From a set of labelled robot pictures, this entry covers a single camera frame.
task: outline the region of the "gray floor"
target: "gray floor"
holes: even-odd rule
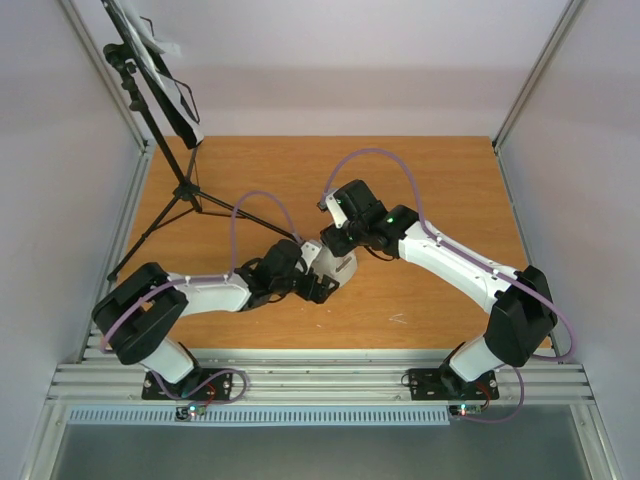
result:
[[[496,409],[504,414],[504,409]],[[71,425],[54,479],[590,478],[568,408],[442,427]]]

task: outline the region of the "tripod leg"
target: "tripod leg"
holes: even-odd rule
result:
[[[199,148],[200,145],[198,145],[191,151],[191,159],[189,160],[189,166],[187,167],[186,173],[187,181],[190,184],[193,184],[193,182],[191,181],[191,176],[193,175],[193,169],[195,167],[197,187],[200,186],[200,181],[198,180],[198,165],[196,164],[196,155],[198,154]],[[196,213],[202,213],[202,200],[200,200],[199,198],[191,197],[189,201],[191,202],[191,205],[193,205],[193,209],[196,211]]]
[[[131,260],[131,257],[133,257],[133,255],[135,255],[135,253],[140,249],[140,247],[145,242],[145,240],[149,238],[149,235],[151,235],[153,231],[158,228],[158,225],[160,225],[164,217],[167,216],[167,214],[171,211],[174,205],[178,203],[179,200],[180,200],[180,197],[178,196],[174,196],[171,199],[171,201],[167,204],[167,206],[164,207],[162,212],[160,212],[160,215],[158,215],[156,219],[153,221],[153,223],[149,225],[149,228],[147,228],[144,231],[144,233],[140,235],[140,238],[135,243],[135,245],[131,247],[131,249],[127,252],[124,258],[120,260],[120,263],[116,265],[116,268],[114,268],[113,271],[109,275],[107,275],[108,281],[113,282],[116,278],[118,278],[118,273],[120,273],[120,270],[122,270],[122,268],[127,264],[127,262]]]
[[[227,202],[223,202],[222,200],[219,200],[216,197],[212,197],[207,193],[198,192],[198,195],[204,198],[205,200],[209,200],[210,202],[215,203],[216,205],[220,205],[222,208],[226,208],[227,210],[233,210],[233,205]],[[280,227],[276,227],[275,225],[267,222],[266,220],[262,220],[260,217],[251,215],[250,213],[247,213],[244,210],[238,210],[238,213],[244,216],[244,218],[251,220],[252,222],[256,222],[257,224],[262,225],[263,227],[267,227],[269,230],[273,230],[274,232],[279,233],[283,237],[289,238],[293,241],[296,240],[296,237],[294,237],[292,233],[287,232],[286,230],[283,230]]]

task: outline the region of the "metal frame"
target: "metal frame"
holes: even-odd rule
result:
[[[127,108],[78,14],[74,0],[59,2],[134,138],[143,149],[123,203],[112,248],[103,266],[103,272],[106,273],[116,265],[126,248],[155,145],[148,144]],[[514,218],[529,259],[530,250],[509,192],[508,178],[502,168],[500,147],[584,3],[584,0],[570,0],[567,3],[494,142]],[[100,282],[96,287],[95,300],[104,296],[110,288],[112,283]],[[126,418],[129,417],[118,416],[118,412],[155,412],[157,416],[144,416],[145,421],[166,422],[171,420],[167,420],[169,417],[166,412],[162,414],[164,410],[186,404],[186,401],[141,400],[144,371],[139,366],[122,366],[112,355],[99,352],[99,335],[99,331],[90,326],[86,348],[79,355],[78,363],[63,364],[56,369],[21,478],[39,480],[51,477],[65,428],[79,419],[86,421],[90,417],[91,421],[122,423],[127,422]],[[255,418],[253,413],[260,409],[264,411],[265,408],[308,412],[313,411],[309,409],[324,408],[326,411],[344,407],[360,412],[378,409],[406,413],[419,412],[420,408],[443,412],[447,406],[447,402],[412,402],[408,389],[400,383],[402,374],[408,368],[437,366],[449,353],[445,350],[194,350],[193,353],[205,365],[229,365],[247,371],[252,388],[246,399],[239,405],[223,409],[244,409],[249,412],[247,418]],[[525,406],[569,405],[592,477],[599,480],[620,479],[620,470],[582,366],[529,362],[522,369],[522,374],[527,394]],[[496,406],[516,404],[519,388],[513,372],[502,369],[496,378],[501,399],[492,403]],[[79,413],[82,411],[98,413],[94,416],[88,414],[87,417],[86,413]],[[103,411],[111,412],[110,416],[103,416]],[[203,424],[200,426],[212,426],[210,421],[200,423]]]
[[[571,27],[578,18],[578,15],[582,11],[582,7],[585,3],[586,0],[569,0],[567,2],[558,22],[553,27],[551,36],[542,48],[536,62],[533,64],[533,68],[529,72],[529,76],[525,80],[524,85],[520,89],[515,102],[509,109],[509,113],[502,123],[500,130],[498,130],[498,133],[496,134],[496,138],[493,141],[496,152],[504,145],[509,133],[511,133],[513,126],[527,104],[529,97],[540,82],[542,75],[547,70],[551,60],[553,60],[558,48],[562,45],[562,42],[571,30]]]

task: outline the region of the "ventilation grille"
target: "ventilation grille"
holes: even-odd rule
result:
[[[287,425],[448,425],[446,407],[213,407],[201,417],[176,419],[175,407],[75,407],[69,423],[190,424],[211,427]]]

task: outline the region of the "metal beam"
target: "metal beam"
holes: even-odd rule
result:
[[[591,477],[598,480],[622,480],[620,467],[595,405],[572,405],[571,413]]]
[[[49,401],[67,404],[166,405],[141,399],[144,370],[122,366],[91,340],[82,364],[60,365]],[[447,350],[194,350],[201,365],[232,366],[247,373],[251,389],[241,405],[448,405],[415,402],[401,378],[410,368],[437,367]],[[531,361],[522,369],[526,405],[591,405],[589,382],[581,365]],[[495,405],[515,405],[519,384],[509,368],[496,374],[501,398]],[[187,401],[171,402],[174,405]]]
[[[498,130],[498,134],[493,141],[496,152],[498,152],[498,150],[504,145],[505,140],[520,117],[529,97],[538,85],[542,75],[547,70],[551,60],[553,60],[558,48],[562,45],[562,42],[575,23],[575,20],[578,18],[578,15],[585,3],[586,0],[569,0],[567,2],[565,9],[551,32],[549,40],[547,40],[547,43],[542,48],[542,52],[540,52],[540,55],[536,59],[533,68],[529,72],[529,76],[520,89],[520,92],[511,106],[507,117],[502,123],[500,130]]]

